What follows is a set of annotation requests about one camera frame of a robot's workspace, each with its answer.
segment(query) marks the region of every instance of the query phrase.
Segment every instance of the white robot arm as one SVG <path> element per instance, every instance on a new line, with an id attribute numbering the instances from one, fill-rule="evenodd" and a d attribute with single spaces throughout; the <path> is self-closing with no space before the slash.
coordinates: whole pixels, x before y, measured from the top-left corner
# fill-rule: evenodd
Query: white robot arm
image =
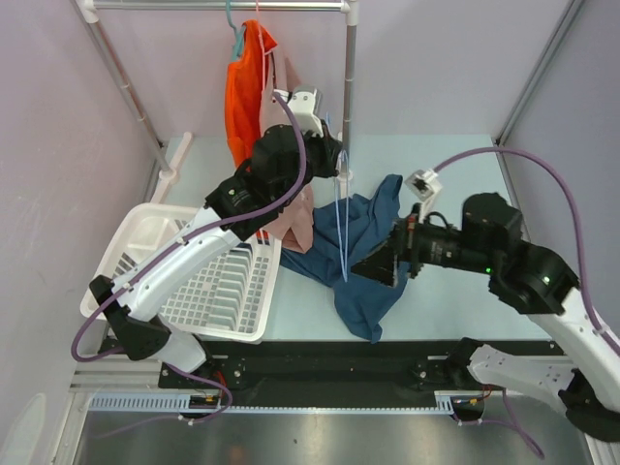
<path id="1" fill-rule="evenodd" d="M 430 211 L 441 191 L 434 171 L 417 171 L 405 183 L 421 203 L 352 272 L 389 286 L 396 284 L 394 271 L 402 262 L 410 264 L 410 278 L 423 264 L 488 275 L 489 291 L 544 329 L 576 368 L 525 360 L 464 338 L 446 359 L 442 376 L 460 388 L 481 384 L 521 392 L 587 434 L 620 442 L 620 339 L 598 313 L 586 311 L 577 276 L 564 260 L 522 240 L 521 212 L 498 194 L 467 199 L 459 231 L 447 222 L 441 227 L 430 222 L 432 216 L 443 218 Z"/>
<path id="2" fill-rule="evenodd" d="M 291 95 L 276 91 L 285 112 L 299 125 L 302 141 L 289 125 L 269 128 L 246 160 L 229 179 L 206 197 L 203 208 L 185 229 L 159 251 L 113 282 L 98 276 L 90 289 L 125 354 L 130 359 L 154 357 L 192 373 L 207 361 L 193 334 L 183 332 L 158 316 L 162 304 L 209 261 L 246 240 L 277 218 L 282 208 L 313 177 L 337 175 L 342 149 L 317 116 L 321 95 L 300 86 Z M 305 166 L 300 165 L 300 144 Z M 292 192 L 288 202 L 273 208 Z M 113 295 L 117 298 L 109 301 Z"/>

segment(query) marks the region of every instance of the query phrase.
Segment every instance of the hanging garment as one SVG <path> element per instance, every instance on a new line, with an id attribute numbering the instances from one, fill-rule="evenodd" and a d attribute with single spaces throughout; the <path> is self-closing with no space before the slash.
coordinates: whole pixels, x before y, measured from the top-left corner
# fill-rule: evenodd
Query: hanging garment
<path id="1" fill-rule="evenodd" d="M 254 142 L 261 136 L 259 119 L 263 94 L 263 52 L 259 42 L 259 24 L 252 19 L 243 25 L 243 52 L 238 61 L 229 64 L 224 103 L 226 135 L 236 167 L 252 156 Z M 264 28 L 262 31 L 264 50 L 269 53 L 277 43 Z"/>
<path id="2" fill-rule="evenodd" d="M 292 90 L 299 85 L 296 76 L 289 78 L 291 67 L 279 46 L 274 47 L 267 57 L 268 73 L 261 102 L 261 134 L 276 124 L 290 124 L 286 113 L 282 111 L 272 97 L 273 90 Z M 314 193 L 312 187 L 305 186 L 293 201 L 284 208 L 280 216 L 266 225 L 264 229 L 282 240 L 284 248 L 305 253 L 312 247 L 312 210 L 314 209 Z"/>
<path id="3" fill-rule="evenodd" d="M 402 180 L 402 176 L 391 174 L 384 179 L 372 199 L 355 194 L 349 200 L 349 266 L 365 258 L 388 238 L 393 220 L 398 217 L 398 193 Z M 343 214 L 344 200 L 339 202 L 340 213 Z M 409 267 L 406 263 L 399 266 L 396 288 L 355 275 L 350 269 L 348 282 L 345 283 L 341 272 L 335 211 L 333 203 L 315 209 L 312 248 L 306 254 L 283 251 L 280 263 L 333 288 L 336 311 L 349 331 L 375 343 L 382 334 L 379 321 L 405 290 Z"/>

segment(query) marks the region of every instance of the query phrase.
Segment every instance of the orange cloth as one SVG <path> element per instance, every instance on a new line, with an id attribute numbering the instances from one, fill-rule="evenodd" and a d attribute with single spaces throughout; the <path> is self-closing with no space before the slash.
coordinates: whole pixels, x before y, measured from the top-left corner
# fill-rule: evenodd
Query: orange cloth
<path id="1" fill-rule="evenodd" d="M 238 61 L 228 68 L 224 121 L 229 149 L 234 165 L 252 156 L 252 147 L 261 137 L 260 114 L 263 93 L 263 51 L 259 41 L 259 24 L 254 19 L 244 22 L 245 47 Z M 263 27 L 264 52 L 269 53 L 278 44 Z M 265 58 L 265 72 L 268 60 Z"/>

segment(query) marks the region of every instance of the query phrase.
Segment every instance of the blue hanger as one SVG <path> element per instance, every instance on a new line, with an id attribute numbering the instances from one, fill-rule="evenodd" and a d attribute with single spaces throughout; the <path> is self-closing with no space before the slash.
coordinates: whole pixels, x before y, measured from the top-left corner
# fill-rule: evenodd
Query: blue hanger
<path id="1" fill-rule="evenodd" d="M 245 47 L 245 25 L 241 26 L 241 30 L 237 30 L 233 23 L 233 16 L 231 15 L 231 0 L 226 0 L 226 19 L 229 22 L 229 26 L 234 32 L 234 46 L 232 46 L 231 61 L 236 61 L 241 58 L 243 48 Z"/>

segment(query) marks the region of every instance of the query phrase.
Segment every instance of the metal pole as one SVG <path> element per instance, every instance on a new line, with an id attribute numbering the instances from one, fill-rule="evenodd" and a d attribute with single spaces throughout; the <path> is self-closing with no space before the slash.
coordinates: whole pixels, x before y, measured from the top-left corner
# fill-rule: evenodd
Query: metal pole
<path id="1" fill-rule="evenodd" d="M 116 55 L 106 31 L 101 25 L 101 21 L 97 18 L 96 11 L 86 10 L 82 4 L 76 4 L 73 1 L 72 3 L 79 9 L 84 22 L 88 26 L 87 30 L 89 31 L 89 35 L 106 63 L 109 73 L 123 96 L 123 100 L 127 104 L 127 107 L 129 107 L 132 115 L 138 121 L 148 150 L 158 163 L 162 174 L 172 175 L 173 171 L 164 156 L 163 145 L 160 143 L 157 133 L 155 133 L 155 129 L 138 98 L 138 94 L 129 81 L 127 73 L 125 73 L 123 65 Z"/>
<path id="2" fill-rule="evenodd" d="M 359 5 L 357 0 L 349 2 L 347 13 L 347 45 L 345 53 L 345 95 L 342 114 L 342 147 L 347 155 L 351 154 L 351 120 L 353 116 L 353 79 L 356 73 L 356 42 Z M 343 165 L 342 171 L 349 175 L 349 165 Z"/>
<path id="3" fill-rule="evenodd" d="M 225 10 L 226 2 L 205 0 L 94 0 L 99 10 Z M 340 2 L 260 2 L 266 12 L 346 12 L 347 4 Z M 232 10 L 253 11 L 256 3 L 231 2 Z"/>
<path id="4" fill-rule="evenodd" d="M 585 0 L 572 0 L 565 9 L 564 14 L 558 21 L 558 24 L 553 31 L 553 34 L 551 34 L 549 41 L 544 47 L 541 57 L 534 67 L 534 71 L 532 71 L 532 74 L 528 77 L 525 87 L 516 100 L 514 107 L 512 107 L 511 113 L 509 114 L 502 131 L 496 138 L 498 145 L 506 144 L 506 141 L 514 129 L 514 126 L 521 117 L 521 114 L 523 114 L 527 104 L 530 102 L 532 95 L 534 95 L 534 92 L 538 88 L 539 83 L 541 82 L 546 70 L 549 68 L 549 65 L 553 61 L 553 58 L 557 54 L 560 46 L 564 43 L 564 40 L 573 27 L 573 24 L 585 3 Z"/>

